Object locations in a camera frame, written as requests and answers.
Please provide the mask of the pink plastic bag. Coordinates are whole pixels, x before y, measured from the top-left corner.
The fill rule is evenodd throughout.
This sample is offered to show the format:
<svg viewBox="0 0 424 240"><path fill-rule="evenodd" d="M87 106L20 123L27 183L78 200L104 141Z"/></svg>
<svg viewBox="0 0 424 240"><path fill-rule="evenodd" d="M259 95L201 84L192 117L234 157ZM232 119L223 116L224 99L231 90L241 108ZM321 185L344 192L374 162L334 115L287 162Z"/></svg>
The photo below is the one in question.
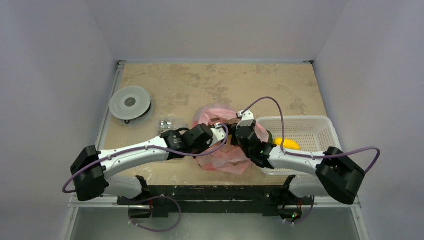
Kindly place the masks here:
<svg viewBox="0 0 424 240"><path fill-rule="evenodd" d="M216 123L237 124L237 112L230 106L219 103L207 104L199 108L193 118L193 125ZM238 146L226 143L220 150L195 159L196 163L206 171L219 171L242 175L253 162L247 158Z"/></svg>

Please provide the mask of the yellow fake fruit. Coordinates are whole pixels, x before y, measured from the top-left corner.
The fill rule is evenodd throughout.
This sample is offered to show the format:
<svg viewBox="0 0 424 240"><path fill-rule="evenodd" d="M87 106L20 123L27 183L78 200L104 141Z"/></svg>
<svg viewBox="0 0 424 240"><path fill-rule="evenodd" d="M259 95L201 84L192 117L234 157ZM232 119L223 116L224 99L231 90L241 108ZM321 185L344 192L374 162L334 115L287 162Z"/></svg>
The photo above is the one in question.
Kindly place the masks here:
<svg viewBox="0 0 424 240"><path fill-rule="evenodd" d="M273 144L275 145L282 145L283 148L285 149L289 149L289 150L296 150L296 151L300 151L301 150L301 146L294 140L288 139L288 138L275 138L273 140Z"/></svg>

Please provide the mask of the green fake fruit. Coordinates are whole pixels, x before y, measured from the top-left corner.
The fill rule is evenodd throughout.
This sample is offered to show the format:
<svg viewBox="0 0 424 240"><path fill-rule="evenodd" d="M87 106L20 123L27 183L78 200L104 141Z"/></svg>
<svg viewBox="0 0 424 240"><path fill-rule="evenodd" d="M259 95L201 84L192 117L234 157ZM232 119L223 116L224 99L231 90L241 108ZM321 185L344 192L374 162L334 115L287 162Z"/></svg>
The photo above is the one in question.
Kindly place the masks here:
<svg viewBox="0 0 424 240"><path fill-rule="evenodd" d="M267 142L269 144L273 144L274 143L274 138L273 138L272 133L270 131L268 131L268 130L267 130L267 133L268 133L268 140L267 140Z"/></svg>

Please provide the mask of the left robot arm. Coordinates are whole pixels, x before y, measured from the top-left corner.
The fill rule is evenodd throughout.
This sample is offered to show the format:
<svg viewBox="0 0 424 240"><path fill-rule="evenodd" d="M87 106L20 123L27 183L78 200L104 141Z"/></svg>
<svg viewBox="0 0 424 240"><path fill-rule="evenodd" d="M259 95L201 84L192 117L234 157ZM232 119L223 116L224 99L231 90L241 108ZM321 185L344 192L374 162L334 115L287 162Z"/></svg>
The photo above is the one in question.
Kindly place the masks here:
<svg viewBox="0 0 424 240"><path fill-rule="evenodd" d="M223 123L198 124L192 129L168 130L151 140L127 147L97 150L95 145L82 149L70 167L71 178L62 191L73 183L73 192L80 202L90 201L102 195L114 195L146 203L149 191L143 187L140 177L124 177L119 173L154 162L163 162L184 157L203 157L222 148L229 136Z"/></svg>

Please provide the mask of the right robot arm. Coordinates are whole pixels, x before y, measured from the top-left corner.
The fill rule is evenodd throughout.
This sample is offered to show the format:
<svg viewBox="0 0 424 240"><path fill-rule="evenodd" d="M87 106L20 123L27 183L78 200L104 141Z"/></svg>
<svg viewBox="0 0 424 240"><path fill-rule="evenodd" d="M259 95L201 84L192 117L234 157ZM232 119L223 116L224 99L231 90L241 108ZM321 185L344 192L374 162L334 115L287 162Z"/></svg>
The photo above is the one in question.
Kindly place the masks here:
<svg viewBox="0 0 424 240"><path fill-rule="evenodd" d="M239 146L256 166L309 174L319 179L334 200L346 205L354 203L366 174L346 153L336 147L310 153L282 150L277 144L260 140L255 125L232 125L230 135L231 144Z"/></svg>

